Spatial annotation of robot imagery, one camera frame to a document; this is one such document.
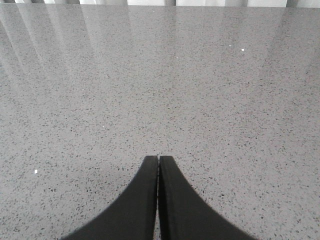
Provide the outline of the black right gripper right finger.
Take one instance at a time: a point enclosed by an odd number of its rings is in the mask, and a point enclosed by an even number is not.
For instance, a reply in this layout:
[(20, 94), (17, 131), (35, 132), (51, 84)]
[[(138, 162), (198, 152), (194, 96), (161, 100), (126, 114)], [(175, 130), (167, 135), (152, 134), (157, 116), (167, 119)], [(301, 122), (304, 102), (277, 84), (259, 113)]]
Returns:
[(252, 240), (194, 191), (172, 156), (159, 158), (158, 211), (162, 240)]

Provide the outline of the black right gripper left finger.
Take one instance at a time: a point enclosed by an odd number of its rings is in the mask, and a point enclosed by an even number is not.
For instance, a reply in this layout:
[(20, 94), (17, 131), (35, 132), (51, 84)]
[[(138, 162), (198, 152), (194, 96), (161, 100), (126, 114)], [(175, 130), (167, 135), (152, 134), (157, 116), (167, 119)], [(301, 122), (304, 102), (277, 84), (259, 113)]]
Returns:
[(146, 156), (126, 189), (101, 214), (65, 240), (152, 240), (155, 229), (159, 159)]

